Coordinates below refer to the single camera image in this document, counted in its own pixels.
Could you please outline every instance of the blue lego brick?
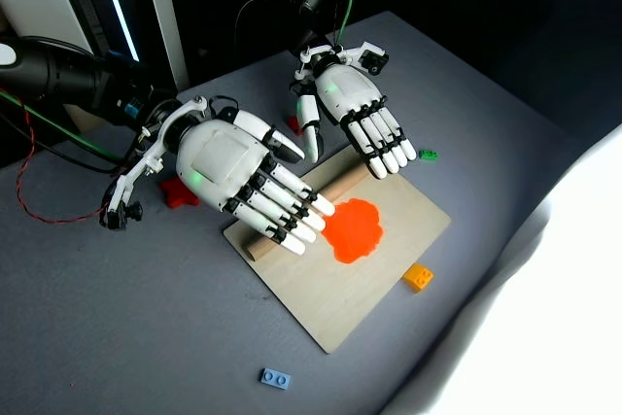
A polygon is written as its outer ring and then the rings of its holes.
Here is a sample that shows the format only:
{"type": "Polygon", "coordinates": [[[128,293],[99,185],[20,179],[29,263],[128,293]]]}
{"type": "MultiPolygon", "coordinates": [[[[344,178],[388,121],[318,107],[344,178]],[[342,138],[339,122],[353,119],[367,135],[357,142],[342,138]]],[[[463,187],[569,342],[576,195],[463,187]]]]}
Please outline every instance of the blue lego brick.
{"type": "Polygon", "coordinates": [[[290,386],[290,378],[292,377],[289,374],[270,368],[264,368],[260,382],[269,386],[274,386],[275,388],[288,389],[288,386],[290,386]]]}

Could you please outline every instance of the white fabric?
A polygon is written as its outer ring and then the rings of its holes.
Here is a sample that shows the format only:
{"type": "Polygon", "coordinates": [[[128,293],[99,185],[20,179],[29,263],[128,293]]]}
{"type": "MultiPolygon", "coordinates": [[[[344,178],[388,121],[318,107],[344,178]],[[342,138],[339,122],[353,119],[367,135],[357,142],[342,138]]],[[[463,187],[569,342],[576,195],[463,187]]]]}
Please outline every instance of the white fabric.
{"type": "Polygon", "coordinates": [[[500,262],[382,413],[622,413],[622,126],[570,169],[500,262]]]}

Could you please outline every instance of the table surface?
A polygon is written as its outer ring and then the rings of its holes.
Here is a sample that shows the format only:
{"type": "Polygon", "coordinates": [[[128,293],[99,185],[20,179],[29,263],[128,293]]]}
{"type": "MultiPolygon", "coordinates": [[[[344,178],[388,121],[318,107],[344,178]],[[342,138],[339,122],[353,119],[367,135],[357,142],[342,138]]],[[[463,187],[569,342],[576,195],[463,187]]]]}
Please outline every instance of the table surface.
{"type": "MultiPolygon", "coordinates": [[[[0,171],[0,414],[364,414],[386,403],[567,167],[571,140],[391,13],[348,27],[345,40],[388,51],[374,82],[415,147],[440,154],[400,172],[452,219],[421,257],[435,275],[426,290],[397,283],[326,355],[223,238],[231,218],[166,208],[155,181],[173,174],[172,157],[137,184],[145,218],[125,232],[28,218],[9,166],[0,171]],[[260,384],[264,367],[289,373],[289,389],[260,384]]],[[[180,98],[231,95],[288,132],[295,67],[282,52],[180,98]]],[[[327,122],[323,134],[325,157],[347,144],[327,122]]],[[[113,127],[88,136],[118,153],[131,138],[113,127]]],[[[51,217],[92,210],[109,183],[49,154],[26,179],[32,209],[51,217]]]]}

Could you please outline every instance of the green cable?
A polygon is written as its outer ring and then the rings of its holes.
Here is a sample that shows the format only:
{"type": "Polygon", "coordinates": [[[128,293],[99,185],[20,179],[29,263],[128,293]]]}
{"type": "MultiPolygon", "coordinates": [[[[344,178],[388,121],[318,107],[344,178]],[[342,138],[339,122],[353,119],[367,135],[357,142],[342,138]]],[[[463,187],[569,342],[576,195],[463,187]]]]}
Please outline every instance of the green cable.
{"type": "MultiPolygon", "coordinates": [[[[21,109],[21,104],[19,103],[19,101],[17,99],[15,99],[14,97],[11,96],[11,94],[8,94],[4,91],[0,90],[0,96],[4,97],[5,99],[7,99],[8,101],[13,102],[16,106],[18,106],[21,109]]],[[[80,143],[81,145],[92,149],[93,151],[105,156],[105,157],[109,157],[110,159],[114,159],[117,162],[121,162],[123,161],[122,157],[119,157],[117,155],[113,155],[112,153],[107,152],[106,150],[103,150],[95,145],[93,145],[92,143],[88,142],[87,140],[85,140],[84,138],[72,133],[71,131],[63,128],[62,126],[60,126],[58,123],[55,123],[49,119],[47,119],[46,117],[42,116],[41,114],[39,114],[37,111],[35,111],[34,109],[26,106],[24,104],[23,108],[28,111],[29,114],[32,114],[33,116],[35,116],[37,119],[40,119],[42,121],[44,121],[45,123],[53,126],[54,128],[56,128],[58,131],[64,133],[67,137],[71,138],[72,140],[76,141],[77,143],[80,143]]]]}
{"type": "Polygon", "coordinates": [[[348,8],[346,9],[346,15],[343,18],[343,22],[341,23],[341,28],[339,29],[339,34],[337,36],[337,43],[341,43],[341,36],[343,35],[343,30],[346,27],[346,23],[348,22],[348,17],[350,16],[350,11],[352,10],[352,2],[354,0],[348,0],[348,8]]]}

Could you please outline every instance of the white robotic hand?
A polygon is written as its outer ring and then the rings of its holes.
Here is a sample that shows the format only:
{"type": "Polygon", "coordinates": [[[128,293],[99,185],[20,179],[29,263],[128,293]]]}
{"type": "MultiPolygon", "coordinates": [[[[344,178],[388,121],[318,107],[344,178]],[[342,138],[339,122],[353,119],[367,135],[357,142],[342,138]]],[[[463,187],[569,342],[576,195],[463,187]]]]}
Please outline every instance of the white robotic hand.
{"type": "MultiPolygon", "coordinates": [[[[377,75],[388,60],[384,51],[369,43],[341,52],[320,46],[303,52],[300,60],[302,68],[296,71],[296,79],[315,78],[315,92],[328,117],[341,126],[376,178],[384,179],[388,173],[398,172],[417,157],[401,126],[385,107],[386,96],[357,70],[377,75]]],[[[306,153],[315,162],[321,153],[317,144],[319,115],[315,96],[299,97],[297,117],[304,131],[306,153]]]]}
{"type": "Polygon", "coordinates": [[[304,158],[297,145],[260,118],[225,107],[217,119],[204,121],[183,136],[177,174],[214,209],[228,211],[302,255],[303,241],[315,241],[315,231],[326,226],[308,204],[325,216],[334,214],[334,206],[276,162],[270,149],[286,160],[304,158]]]}

